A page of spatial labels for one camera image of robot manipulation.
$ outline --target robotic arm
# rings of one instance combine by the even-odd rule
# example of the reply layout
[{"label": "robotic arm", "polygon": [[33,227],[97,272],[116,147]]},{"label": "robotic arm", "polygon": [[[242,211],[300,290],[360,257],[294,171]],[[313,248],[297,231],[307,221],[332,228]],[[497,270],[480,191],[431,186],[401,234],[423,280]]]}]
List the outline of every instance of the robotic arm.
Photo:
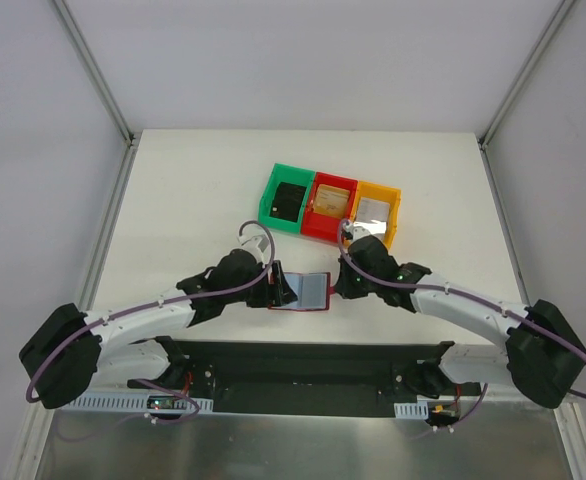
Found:
[{"label": "robotic arm", "polygon": [[[437,398],[465,382],[510,384],[547,408],[557,407],[570,391],[584,361],[506,315],[515,312],[526,317],[586,354],[555,306],[539,301],[527,307],[478,294],[460,296],[459,292],[468,291],[457,289],[430,269],[413,263],[398,265],[367,229],[349,225],[345,234],[352,243],[348,255],[342,252],[340,258],[335,292],[341,297],[356,299],[374,293],[390,306],[443,318],[493,344],[441,344],[438,358],[417,362],[404,372],[402,384],[408,390]],[[240,248],[217,266],[178,282],[151,302],[117,312],[84,313],[73,304],[56,309],[20,352],[43,405],[63,406],[87,388],[140,387],[135,378],[181,389],[192,366],[171,334],[219,316],[230,303],[265,308],[295,301],[280,262],[274,260],[270,233],[244,235],[241,231],[239,242]],[[269,244],[271,258],[265,262]],[[494,304],[501,306],[501,312],[490,307]]]}]

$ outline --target red-edged box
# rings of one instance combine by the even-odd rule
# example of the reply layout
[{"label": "red-edged box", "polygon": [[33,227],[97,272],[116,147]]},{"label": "red-edged box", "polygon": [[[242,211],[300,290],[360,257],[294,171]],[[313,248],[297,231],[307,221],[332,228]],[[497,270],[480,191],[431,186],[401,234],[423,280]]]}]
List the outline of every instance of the red-edged box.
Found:
[{"label": "red-edged box", "polygon": [[316,173],[302,219],[302,235],[337,243],[340,220],[349,218],[357,180]]}]

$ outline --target white table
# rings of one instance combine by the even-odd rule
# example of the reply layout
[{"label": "white table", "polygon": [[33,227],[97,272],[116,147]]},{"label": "white table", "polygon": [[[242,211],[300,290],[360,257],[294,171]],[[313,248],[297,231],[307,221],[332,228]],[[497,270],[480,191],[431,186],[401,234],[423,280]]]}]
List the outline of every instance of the white table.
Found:
[{"label": "white table", "polygon": [[[216,265],[257,216],[273,163],[402,189],[392,254],[451,281],[519,300],[480,151],[471,134],[146,130],[106,258],[95,308],[152,298]],[[273,231],[286,271],[330,271],[336,246]],[[371,296],[332,297],[327,312],[226,308],[180,339],[335,343],[486,341]]]}]

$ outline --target yellow bin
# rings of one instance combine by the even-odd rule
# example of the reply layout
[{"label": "yellow bin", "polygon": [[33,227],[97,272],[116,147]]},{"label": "yellow bin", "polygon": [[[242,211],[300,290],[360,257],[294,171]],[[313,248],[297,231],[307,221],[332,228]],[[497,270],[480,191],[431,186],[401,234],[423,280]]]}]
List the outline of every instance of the yellow bin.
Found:
[{"label": "yellow bin", "polygon": [[397,212],[400,208],[400,200],[402,198],[402,191],[397,188],[384,187],[376,185],[375,183],[358,182],[355,193],[355,201],[353,202],[353,209],[351,210],[350,220],[354,221],[357,210],[360,206],[362,198],[370,198],[389,204],[389,218],[386,223],[386,233],[384,234],[384,245],[387,249],[391,249],[393,245],[393,238],[397,231]]}]

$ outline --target gray wall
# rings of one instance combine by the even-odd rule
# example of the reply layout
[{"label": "gray wall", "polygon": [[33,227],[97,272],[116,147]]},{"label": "gray wall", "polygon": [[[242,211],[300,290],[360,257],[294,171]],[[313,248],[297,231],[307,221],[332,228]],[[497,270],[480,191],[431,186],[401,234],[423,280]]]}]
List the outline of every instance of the gray wall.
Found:
[{"label": "gray wall", "polygon": [[586,343],[586,0],[488,153],[532,300],[556,302]]},{"label": "gray wall", "polygon": [[480,133],[558,1],[69,4],[135,130]]},{"label": "gray wall", "polygon": [[0,2],[0,475],[25,407],[18,351],[75,298],[123,153],[47,2]]}]

